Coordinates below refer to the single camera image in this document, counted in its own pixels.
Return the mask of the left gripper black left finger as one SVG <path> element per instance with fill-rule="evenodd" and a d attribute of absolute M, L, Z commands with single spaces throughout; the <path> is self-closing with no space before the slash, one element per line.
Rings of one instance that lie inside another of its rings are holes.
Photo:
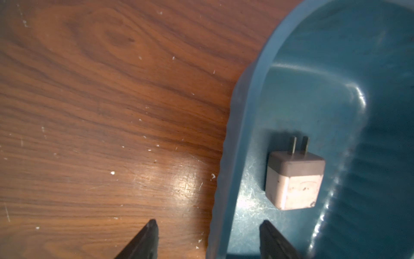
<path fill-rule="evenodd" d="M 158 225 L 151 219 L 115 259 L 157 259 L 158 241 Z"/>

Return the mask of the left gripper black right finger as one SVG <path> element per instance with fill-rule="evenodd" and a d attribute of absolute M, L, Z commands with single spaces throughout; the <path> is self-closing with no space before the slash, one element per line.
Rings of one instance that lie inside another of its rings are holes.
<path fill-rule="evenodd" d="M 262 259 L 301 259 L 302 256 L 276 227 L 264 220 L 259 227 L 260 256 Z"/>

